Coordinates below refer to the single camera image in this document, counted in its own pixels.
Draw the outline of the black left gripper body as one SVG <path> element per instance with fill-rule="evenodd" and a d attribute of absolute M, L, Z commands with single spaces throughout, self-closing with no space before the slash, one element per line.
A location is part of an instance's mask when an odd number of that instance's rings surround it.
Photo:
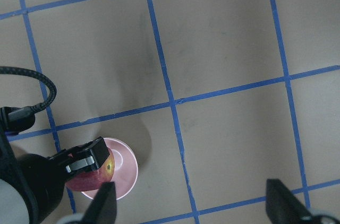
<path fill-rule="evenodd" d="M 1 223 L 42 223 L 58 207 L 66 173 L 47 158 L 16 158 L 1 130 Z"/>

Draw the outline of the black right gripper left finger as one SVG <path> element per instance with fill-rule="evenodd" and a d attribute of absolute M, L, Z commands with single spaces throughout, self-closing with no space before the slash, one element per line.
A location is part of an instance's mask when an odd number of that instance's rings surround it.
<path fill-rule="evenodd" d="M 117 199 L 114 182 L 103 183 L 82 217 L 82 223 L 115 223 Z"/>

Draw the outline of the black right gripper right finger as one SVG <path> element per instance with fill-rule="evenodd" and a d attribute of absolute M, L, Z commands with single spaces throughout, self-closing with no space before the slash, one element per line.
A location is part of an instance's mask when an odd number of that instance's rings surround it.
<path fill-rule="evenodd" d="M 279 179 L 266 181 L 265 209 L 271 223 L 312 222 L 312 214 Z"/>

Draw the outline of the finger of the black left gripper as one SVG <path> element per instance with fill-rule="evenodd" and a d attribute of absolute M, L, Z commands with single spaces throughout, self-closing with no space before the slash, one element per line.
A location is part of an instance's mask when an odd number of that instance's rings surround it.
<path fill-rule="evenodd" d="M 65 173 L 82 173 L 98 170 L 109 157 L 109 150 L 103 137 L 83 145 L 64 149 L 47 159 Z"/>

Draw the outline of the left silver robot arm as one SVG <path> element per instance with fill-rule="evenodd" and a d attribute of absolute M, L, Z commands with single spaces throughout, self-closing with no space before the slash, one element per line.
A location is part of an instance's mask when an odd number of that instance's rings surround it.
<path fill-rule="evenodd" d="M 1 223 L 41 223 L 60 204 L 65 184 L 98 170 L 109 157 L 103 137 L 51 157 L 16 158 L 1 131 Z"/>

